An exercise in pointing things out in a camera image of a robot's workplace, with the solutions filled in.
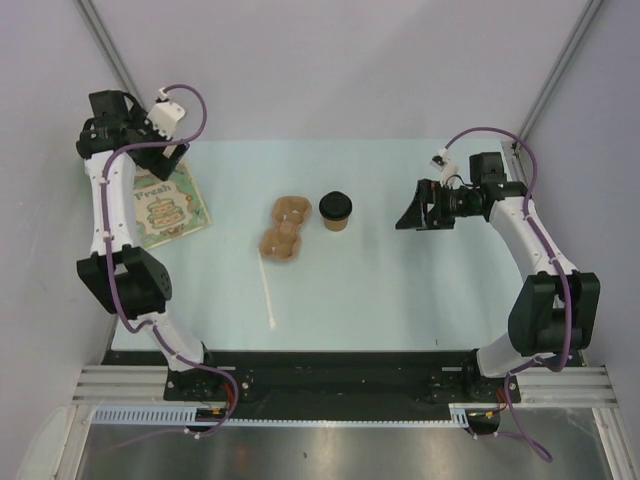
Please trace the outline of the green illustrated paper bag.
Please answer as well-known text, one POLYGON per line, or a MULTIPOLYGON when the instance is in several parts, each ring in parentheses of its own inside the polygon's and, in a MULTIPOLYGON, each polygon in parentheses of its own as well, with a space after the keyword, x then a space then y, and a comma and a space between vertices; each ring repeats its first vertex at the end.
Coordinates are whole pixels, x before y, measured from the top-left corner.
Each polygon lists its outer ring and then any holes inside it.
POLYGON ((181 161, 167 180, 137 168, 134 203, 139 241, 147 250, 211 225, 187 160, 181 161))

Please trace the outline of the black plastic cup lid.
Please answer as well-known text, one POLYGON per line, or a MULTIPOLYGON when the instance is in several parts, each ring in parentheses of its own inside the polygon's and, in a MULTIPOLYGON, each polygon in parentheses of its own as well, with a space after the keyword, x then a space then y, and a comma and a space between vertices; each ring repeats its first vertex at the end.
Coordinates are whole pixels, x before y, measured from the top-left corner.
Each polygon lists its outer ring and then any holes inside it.
POLYGON ((325 194, 319 202, 320 214, 329 221, 347 219, 352 210, 353 204, 350 197, 340 191, 331 191, 325 194))

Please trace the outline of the brown paper coffee cup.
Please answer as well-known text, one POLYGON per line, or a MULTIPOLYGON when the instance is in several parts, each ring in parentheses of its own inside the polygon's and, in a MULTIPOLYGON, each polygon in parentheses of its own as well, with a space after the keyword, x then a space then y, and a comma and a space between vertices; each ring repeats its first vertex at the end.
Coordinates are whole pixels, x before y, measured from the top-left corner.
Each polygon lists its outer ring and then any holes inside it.
POLYGON ((334 219, 329 217, 323 218, 324 226, 331 232, 340 232, 344 230, 347 227, 348 222, 349 222, 348 217, 344 217, 340 219, 334 219))

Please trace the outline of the brown cardboard cup carrier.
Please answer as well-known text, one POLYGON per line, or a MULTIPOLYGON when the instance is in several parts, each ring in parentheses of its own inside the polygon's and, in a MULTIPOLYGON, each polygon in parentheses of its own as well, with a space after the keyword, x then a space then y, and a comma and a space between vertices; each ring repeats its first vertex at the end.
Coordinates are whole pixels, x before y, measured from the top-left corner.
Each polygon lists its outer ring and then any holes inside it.
POLYGON ((273 224, 265 231, 259 244, 261 256, 279 262, 295 259, 301 248, 302 227, 311 213, 312 205, 306 197, 278 198, 271 213, 273 224))

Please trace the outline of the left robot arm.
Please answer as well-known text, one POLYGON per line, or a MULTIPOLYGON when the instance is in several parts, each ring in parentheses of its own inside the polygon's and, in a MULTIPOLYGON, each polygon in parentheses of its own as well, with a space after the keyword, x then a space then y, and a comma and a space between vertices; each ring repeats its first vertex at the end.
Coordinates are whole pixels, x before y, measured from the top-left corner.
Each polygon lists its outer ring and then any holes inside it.
POLYGON ((192 134, 175 138, 184 107, 159 90, 150 110, 119 90, 89 96, 93 115, 85 121, 76 150, 91 184, 93 230, 90 254, 77 261, 80 280, 131 334, 146 333, 174 372, 189 371, 186 387, 197 398, 214 397, 221 376, 204 365, 201 340, 172 320, 168 304, 172 283, 165 266, 142 245, 136 224, 134 180, 146 169, 159 180, 175 170, 192 134))

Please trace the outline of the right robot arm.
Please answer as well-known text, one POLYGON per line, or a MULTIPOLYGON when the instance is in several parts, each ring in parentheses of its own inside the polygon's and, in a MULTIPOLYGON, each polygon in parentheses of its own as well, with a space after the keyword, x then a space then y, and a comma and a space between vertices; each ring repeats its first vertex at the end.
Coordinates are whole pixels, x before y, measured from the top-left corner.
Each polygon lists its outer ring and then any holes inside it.
POLYGON ((523 279, 507 331, 476 353, 477 367, 461 376, 463 393, 484 401, 497 378, 528 366, 562 370, 592 338, 601 291, 598 277, 580 271, 542 225, 527 186, 510 181, 497 152, 470 156, 470 180, 453 185, 458 166, 441 149, 431 164, 440 177, 420 179, 396 222, 398 230, 451 230, 459 218, 481 217, 501 236, 523 279))

